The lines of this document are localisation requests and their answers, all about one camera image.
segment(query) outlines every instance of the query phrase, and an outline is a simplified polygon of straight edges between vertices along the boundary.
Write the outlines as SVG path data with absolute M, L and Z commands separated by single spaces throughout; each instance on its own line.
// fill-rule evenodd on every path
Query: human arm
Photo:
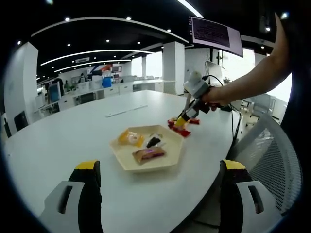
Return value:
M 279 85 L 290 73 L 289 49 L 280 19 L 276 17 L 276 42 L 269 57 L 248 74 L 226 86 L 212 88 L 203 96 L 205 102 L 227 105 L 232 101 L 266 93 Z

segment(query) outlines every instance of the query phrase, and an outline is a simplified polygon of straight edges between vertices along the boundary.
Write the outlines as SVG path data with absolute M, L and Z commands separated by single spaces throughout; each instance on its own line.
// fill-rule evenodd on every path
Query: blue container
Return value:
M 103 78 L 103 88 L 111 87 L 111 86 L 112 86 L 111 78 L 112 78 L 112 77 L 104 77 L 104 78 Z

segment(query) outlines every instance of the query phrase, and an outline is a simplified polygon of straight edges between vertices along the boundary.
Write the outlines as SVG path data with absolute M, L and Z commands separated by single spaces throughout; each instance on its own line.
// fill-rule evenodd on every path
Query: round table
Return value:
M 200 113 L 189 125 L 179 163 L 132 174 L 122 169 L 108 142 L 128 127 L 167 125 L 186 98 L 140 91 L 61 111 L 24 128 L 5 144 L 9 171 L 27 207 L 40 216 L 44 199 L 68 180 L 80 162 L 101 164 L 102 227 L 106 233 L 168 233 L 196 207 L 214 182 L 232 143 L 231 113 Z M 147 105 L 137 110 L 106 117 Z M 234 131 L 239 114 L 233 112 Z

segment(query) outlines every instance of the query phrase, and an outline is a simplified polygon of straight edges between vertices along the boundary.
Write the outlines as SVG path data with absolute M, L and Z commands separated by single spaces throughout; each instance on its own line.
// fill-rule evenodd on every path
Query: hand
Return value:
M 212 87 L 210 91 L 203 95 L 202 100 L 209 104 L 212 111 L 217 109 L 217 105 L 227 106 L 229 103 L 222 98 L 221 87 Z

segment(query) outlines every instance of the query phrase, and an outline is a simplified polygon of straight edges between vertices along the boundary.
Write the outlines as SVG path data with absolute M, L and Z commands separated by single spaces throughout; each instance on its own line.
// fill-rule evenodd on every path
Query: hexagonal plate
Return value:
M 110 142 L 113 153 L 124 170 L 131 172 L 146 172 L 168 168 L 178 163 L 182 149 L 184 138 L 174 131 L 164 128 L 161 125 L 141 126 L 128 128 L 129 131 L 140 133 L 144 138 L 148 138 L 152 133 L 160 133 L 163 135 L 162 141 L 165 145 L 162 148 L 166 151 L 166 155 L 151 159 L 150 161 L 139 164 L 132 156 L 132 153 L 143 149 L 132 145 L 119 145 L 118 139 Z

